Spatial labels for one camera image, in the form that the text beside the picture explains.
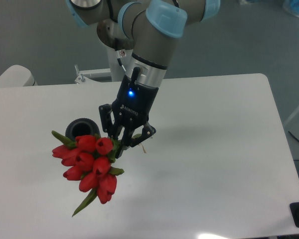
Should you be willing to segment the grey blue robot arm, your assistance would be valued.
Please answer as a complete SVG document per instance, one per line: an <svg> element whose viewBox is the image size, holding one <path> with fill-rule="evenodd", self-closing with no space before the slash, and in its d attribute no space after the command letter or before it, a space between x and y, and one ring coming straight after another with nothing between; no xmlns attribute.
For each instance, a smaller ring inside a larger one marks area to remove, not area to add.
<svg viewBox="0 0 299 239"><path fill-rule="evenodd" d="M187 25L219 11L218 0L69 0L79 26L115 23L109 29L114 49L130 42L132 53L122 66L124 76L116 99L99 107L103 131L120 146L115 157L153 136L149 113L178 41Z"/></svg>

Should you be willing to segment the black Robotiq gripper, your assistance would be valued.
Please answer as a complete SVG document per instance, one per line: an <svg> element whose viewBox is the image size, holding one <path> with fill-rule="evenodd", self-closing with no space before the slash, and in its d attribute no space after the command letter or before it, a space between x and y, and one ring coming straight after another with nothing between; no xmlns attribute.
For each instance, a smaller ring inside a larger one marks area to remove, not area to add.
<svg viewBox="0 0 299 239"><path fill-rule="evenodd" d="M117 98L111 104L99 106L103 132L108 137L118 139L124 128L124 134L116 152L116 159L123 151L135 147L156 133L156 129L149 124L149 112L158 93L158 88L150 88L136 84L127 76L123 77ZM142 128L139 136L133 135L135 129Z"/></svg>

